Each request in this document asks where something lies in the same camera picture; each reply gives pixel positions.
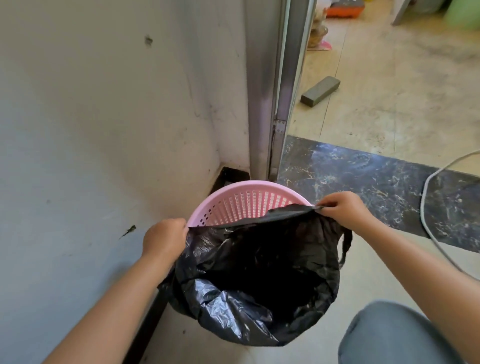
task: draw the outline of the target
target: hand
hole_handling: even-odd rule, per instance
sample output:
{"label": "hand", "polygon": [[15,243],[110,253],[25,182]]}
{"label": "hand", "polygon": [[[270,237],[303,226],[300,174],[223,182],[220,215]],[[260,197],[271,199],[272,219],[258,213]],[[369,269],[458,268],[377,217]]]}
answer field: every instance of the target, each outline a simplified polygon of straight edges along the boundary
{"label": "hand", "polygon": [[353,230],[359,235],[373,222],[378,221],[364,205],[360,197],[350,191],[329,194],[317,203],[326,206],[320,214],[333,218],[343,227]]}
{"label": "hand", "polygon": [[168,218],[149,228],[144,236],[142,256],[173,264],[185,249],[186,225],[184,218]]}

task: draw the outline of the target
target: black baseboard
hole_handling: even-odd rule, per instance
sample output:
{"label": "black baseboard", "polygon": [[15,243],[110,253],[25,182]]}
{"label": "black baseboard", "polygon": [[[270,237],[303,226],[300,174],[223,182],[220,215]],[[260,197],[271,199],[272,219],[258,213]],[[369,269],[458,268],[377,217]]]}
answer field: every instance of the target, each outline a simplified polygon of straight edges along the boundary
{"label": "black baseboard", "polygon": [[[210,194],[219,190],[220,188],[226,186],[230,183],[247,181],[250,179],[250,174],[242,170],[236,170],[234,168],[223,167],[220,174],[218,175],[215,183],[210,191]],[[155,331],[160,318],[162,317],[163,311],[167,306],[168,299],[167,297],[159,292],[157,297],[152,303],[152,306],[148,310],[145,320],[143,321],[140,329],[133,339],[132,344],[123,359],[123,364],[139,364],[144,353],[145,349],[152,338],[153,332]]]}

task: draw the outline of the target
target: pink plastic basket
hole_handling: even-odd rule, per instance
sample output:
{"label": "pink plastic basket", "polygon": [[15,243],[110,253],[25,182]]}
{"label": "pink plastic basket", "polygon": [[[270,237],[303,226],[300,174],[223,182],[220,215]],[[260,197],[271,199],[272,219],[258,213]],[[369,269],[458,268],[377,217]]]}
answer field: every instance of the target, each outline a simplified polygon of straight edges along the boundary
{"label": "pink plastic basket", "polygon": [[272,208],[290,204],[310,205],[301,195],[277,183],[232,183],[208,196],[195,209],[187,225],[222,225],[242,218],[259,218]]}

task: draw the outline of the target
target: white cable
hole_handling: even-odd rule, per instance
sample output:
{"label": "white cable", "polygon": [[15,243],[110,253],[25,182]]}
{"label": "white cable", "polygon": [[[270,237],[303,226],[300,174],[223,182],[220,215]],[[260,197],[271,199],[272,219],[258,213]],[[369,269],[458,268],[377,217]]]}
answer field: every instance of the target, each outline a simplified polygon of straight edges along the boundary
{"label": "white cable", "polygon": [[477,153],[480,153],[480,149],[477,149],[473,152],[470,152],[468,154],[465,154],[464,156],[461,156],[453,161],[451,161],[450,163],[448,163],[445,167],[442,167],[440,168],[437,172],[435,173],[432,173],[430,176],[428,176],[427,180],[425,181],[425,184],[423,185],[423,192],[421,194],[421,199],[420,199],[420,220],[421,220],[421,223],[423,225],[423,227],[425,228],[425,230],[427,231],[427,234],[428,236],[430,236],[430,239],[432,240],[432,243],[435,244],[435,246],[437,247],[438,250],[440,250],[440,252],[444,255],[444,257],[455,267],[457,268],[460,272],[462,273],[465,273],[466,275],[472,277],[473,279],[475,280],[478,280],[480,281],[479,278],[477,277],[474,277],[473,275],[471,274],[468,274],[466,271],[464,271],[457,263],[455,263],[455,261],[446,253],[445,250],[443,250],[443,248],[440,246],[440,243],[438,242],[438,240],[434,237],[434,235],[432,234],[432,232],[430,231],[430,229],[428,228],[427,226],[427,223],[425,222],[425,198],[427,197],[427,189],[428,189],[428,183],[430,182],[430,180],[435,177],[437,174],[439,174],[441,171],[443,171],[444,169],[450,167],[452,164],[455,164],[457,163],[459,160],[462,160],[462,159],[465,159],[467,157],[470,157],[471,155],[473,154],[477,154]]}

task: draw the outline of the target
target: trash bag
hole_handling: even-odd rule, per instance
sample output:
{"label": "trash bag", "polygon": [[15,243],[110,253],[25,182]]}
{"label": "trash bag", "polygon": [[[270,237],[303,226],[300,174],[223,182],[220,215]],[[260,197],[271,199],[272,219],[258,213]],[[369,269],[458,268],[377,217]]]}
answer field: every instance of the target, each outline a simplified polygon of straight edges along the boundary
{"label": "trash bag", "polygon": [[224,340],[288,344],[335,300],[351,245],[352,232],[319,209],[293,204],[261,218],[190,228],[160,290],[176,311]]}

